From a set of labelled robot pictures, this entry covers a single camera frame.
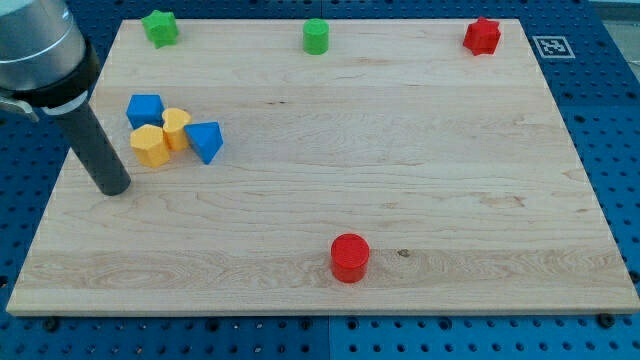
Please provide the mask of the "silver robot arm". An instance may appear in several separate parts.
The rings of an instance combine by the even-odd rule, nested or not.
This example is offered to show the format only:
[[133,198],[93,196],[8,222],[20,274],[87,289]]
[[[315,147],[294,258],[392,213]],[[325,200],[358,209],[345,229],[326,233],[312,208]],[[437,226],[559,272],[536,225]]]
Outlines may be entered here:
[[63,0],[1,0],[1,109],[39,120],[87,95],[100,63]]

